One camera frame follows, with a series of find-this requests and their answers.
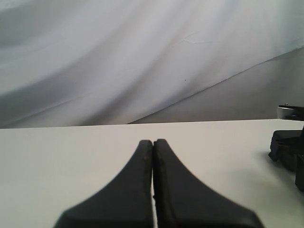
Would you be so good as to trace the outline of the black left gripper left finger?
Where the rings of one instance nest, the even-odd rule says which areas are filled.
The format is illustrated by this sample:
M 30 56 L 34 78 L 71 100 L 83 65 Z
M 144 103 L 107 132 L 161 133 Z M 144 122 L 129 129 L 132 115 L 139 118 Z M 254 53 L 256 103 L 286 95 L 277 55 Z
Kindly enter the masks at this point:
M 64 211 L 57 228 L 152 228 L 152 142 L 141 140 L 124 168 L 95 195 Z

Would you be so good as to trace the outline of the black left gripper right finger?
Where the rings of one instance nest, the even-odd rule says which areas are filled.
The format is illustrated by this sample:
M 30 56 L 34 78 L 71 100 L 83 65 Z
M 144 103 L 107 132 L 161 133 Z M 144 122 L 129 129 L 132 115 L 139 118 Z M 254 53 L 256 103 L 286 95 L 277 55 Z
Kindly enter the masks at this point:
M 195 177 L 165 139 L 153 147 L 153 185 L 160 228 L 261 228 L 255 212 Z

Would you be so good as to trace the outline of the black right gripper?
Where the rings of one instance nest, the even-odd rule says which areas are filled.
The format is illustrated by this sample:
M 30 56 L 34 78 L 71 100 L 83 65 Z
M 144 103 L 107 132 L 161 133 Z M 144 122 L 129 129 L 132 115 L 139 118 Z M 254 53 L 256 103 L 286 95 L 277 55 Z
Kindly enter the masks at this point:
M 295 171 L 295 185 L 304 190 L 304 132 L 302 130 L 274 131 L 270 159 L 280 162 L 288 171 Z

